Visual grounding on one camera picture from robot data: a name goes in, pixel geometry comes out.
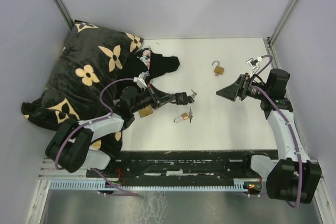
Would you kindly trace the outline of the black padlock with keys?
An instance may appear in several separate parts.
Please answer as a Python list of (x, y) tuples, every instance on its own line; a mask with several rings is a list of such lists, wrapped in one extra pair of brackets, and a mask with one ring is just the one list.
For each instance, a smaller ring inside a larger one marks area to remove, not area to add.
[(188, 105), (194, 103), (194, 98), (191, 95), (187, 95), (186, 92), (176, 93), (173, 95), (174, 99), (170, 101), (176, 105)]

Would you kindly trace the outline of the small brass padlock long shackle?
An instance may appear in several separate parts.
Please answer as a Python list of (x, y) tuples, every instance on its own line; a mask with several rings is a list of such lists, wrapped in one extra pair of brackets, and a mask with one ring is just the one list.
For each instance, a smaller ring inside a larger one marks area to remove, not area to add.
[(181, 115), (179, 115), (178, 117), (176, 117), (173, 121), (174, 123), (180, 123), (184, 120), (188, 120), (189, 119), (189, 115), (187, 113), (183, 113)]

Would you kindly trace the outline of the small padlock key bunch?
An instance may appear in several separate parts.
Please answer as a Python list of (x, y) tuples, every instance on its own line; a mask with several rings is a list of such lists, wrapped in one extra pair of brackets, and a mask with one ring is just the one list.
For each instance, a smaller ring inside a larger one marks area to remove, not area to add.
[(188, 118), (189, 118), (189, 121), (190, 123), (192, 122), (192, 118), (193, 118), (193, 111), (192, 111), (192, 108), (190, 108), (189, 112), (188, 112)]

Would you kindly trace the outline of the large brass padlock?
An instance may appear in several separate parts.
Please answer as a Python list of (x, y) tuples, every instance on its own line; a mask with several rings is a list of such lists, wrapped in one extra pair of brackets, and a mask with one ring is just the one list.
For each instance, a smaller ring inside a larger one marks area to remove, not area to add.
[(149, 115), (153, 114), (153, 109), (152, 109), (152, 107), (149, 105), (149, 106), (146, 106), (146, 107), (143, 108), (143, 109), (140, 109), (140, 110), (138, 111), (138, 113), (139, 113), (140, 118), (144, 118), (144, 117), (146, 117), (146, 116), (149, 116)]

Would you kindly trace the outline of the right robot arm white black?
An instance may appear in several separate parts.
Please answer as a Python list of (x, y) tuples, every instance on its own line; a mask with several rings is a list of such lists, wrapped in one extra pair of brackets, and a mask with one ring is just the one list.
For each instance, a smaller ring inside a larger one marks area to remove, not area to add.
[(242, 162), (241, 172), (246, 177), (259, 174), (266, 182), (266, 192), (271, 199), (284, 200), (292, 207), (309, 204), (322, 171), (304, 150), (295, 126), (292, 104), (285, 97), (290, 74), (271, 69), (266, 82), (255, 82), (257, 77), (256, 74), (241, 74), (233, 84), (216, 91), (216, 95), (231, 101), (242, 101), (247, 97), (259, 100), (274, 134), (278, 162), (254, 154)]

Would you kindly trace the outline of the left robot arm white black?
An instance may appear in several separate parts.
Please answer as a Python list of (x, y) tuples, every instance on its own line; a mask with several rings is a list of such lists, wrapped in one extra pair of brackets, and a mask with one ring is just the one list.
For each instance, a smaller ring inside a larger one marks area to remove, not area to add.
[(158, 109), (167, 103), (187, 104), (187, 94), (166, 93), (148, 84), (139, 91), (134, 86), (123, 89), (116, 104), (117, 112), (90, 120), (67, 119), (61, 124), (46, 148), (46, 155), (55, 162), (57, 170), (74, 173), (80, 168), (95, 168), (105, 177), (116, 171), (111, 156), (100, 150), (91, 150), (95, 141), (106, 135), (127, 129), (134, 121), (134, 113), (147, 106)]

